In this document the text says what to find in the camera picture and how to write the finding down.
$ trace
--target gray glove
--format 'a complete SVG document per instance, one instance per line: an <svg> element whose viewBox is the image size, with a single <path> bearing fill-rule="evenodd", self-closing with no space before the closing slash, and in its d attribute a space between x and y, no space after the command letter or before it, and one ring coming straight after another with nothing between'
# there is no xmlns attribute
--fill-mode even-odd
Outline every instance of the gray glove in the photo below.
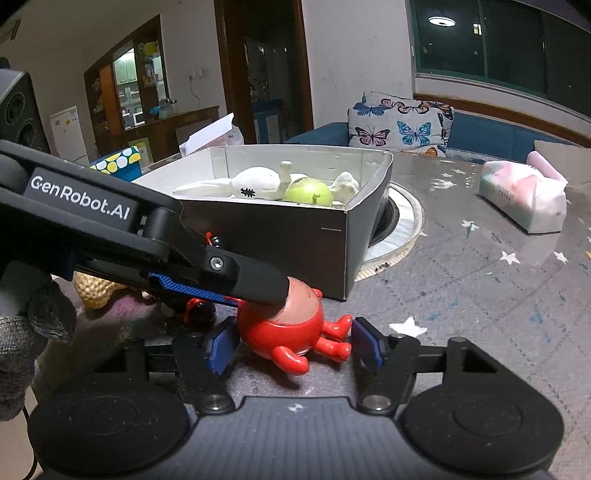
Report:
<svg viewBox="0 0 591 480"><path fill-rule="evenodd" d="M67 341L76 309L51 276L10 263L0 280L0 421L16 417L48 339Z"/></svg>

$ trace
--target green ball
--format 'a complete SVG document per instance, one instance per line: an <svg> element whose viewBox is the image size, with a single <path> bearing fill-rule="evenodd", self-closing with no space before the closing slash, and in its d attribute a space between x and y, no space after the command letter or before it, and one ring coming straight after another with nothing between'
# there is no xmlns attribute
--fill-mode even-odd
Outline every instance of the green ball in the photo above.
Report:
<svg viewBox="0 0 591 480"><path fill-rule="evenodd" d="M329 186L323 181L304 177L289 186L285 193L285 201L332 207L333 195Z"/></svg>

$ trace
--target red toy figure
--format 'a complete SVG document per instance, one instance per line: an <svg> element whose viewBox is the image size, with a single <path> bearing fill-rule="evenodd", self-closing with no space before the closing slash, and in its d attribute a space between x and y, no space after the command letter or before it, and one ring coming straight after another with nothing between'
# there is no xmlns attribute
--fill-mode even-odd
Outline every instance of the red toy figure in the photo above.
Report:
<svg viewBox="0 0 591 480"><path fill-rule="evenodd" d="M325 322L321 298L320 290L290 277L290 290L283 307L239 302L240 336L257 355L273 360L292 375L308 371L304 355L312 349L336 362L344 362L351 354L351 344L343 340L353 317L344 315L336 323Z"/></svg>

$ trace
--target blue butterfly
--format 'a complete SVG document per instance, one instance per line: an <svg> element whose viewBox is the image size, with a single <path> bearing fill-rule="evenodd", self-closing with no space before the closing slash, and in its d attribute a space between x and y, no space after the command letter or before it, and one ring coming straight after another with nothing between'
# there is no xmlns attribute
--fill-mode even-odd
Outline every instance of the blue butterfly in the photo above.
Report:
<svg viewBox="0 0 591 480"><path fill-rule="evenodd" d="M386 105L367 106L367 105L365 105L366 101L367 101L367 98L366 98L365 94L363 94L363 98L361 99L361 101L357 102L355 104L355 106L353 107L353 110L355 110L357 112L357 115L371 116L372 114L374 114L375 116L382 116L386 110L390 110L392 108L391 106L386 106Z"/></svg>
<svg viewBox="0 0 591 480"><path fill-rule="evenodd" d="M431 143L429 140L429 135L431 135L431 122L422 124L418 127L416 132L404 122L398 121L396 123L398 125L398 130L400 130L400 134L402 135L403 144L412 145L415 142L419 142L422 147L426 147Z"/></svg>

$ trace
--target wooden counter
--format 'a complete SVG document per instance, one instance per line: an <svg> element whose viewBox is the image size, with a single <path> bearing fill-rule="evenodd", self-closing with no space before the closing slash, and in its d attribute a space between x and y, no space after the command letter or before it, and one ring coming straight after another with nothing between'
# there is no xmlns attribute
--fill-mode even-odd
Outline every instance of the wooden counter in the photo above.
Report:
<svg viewBox="0 0 591 480"><path fill-rule="evenodd" d="M152 161L157 162L179 152L176 130L191 124L210 120L214 122L219 119L219 107L213 106L180 113L168 118L147 121L114 137L116 148L129 147L129 142L140 138L148 138Z"/></svg>

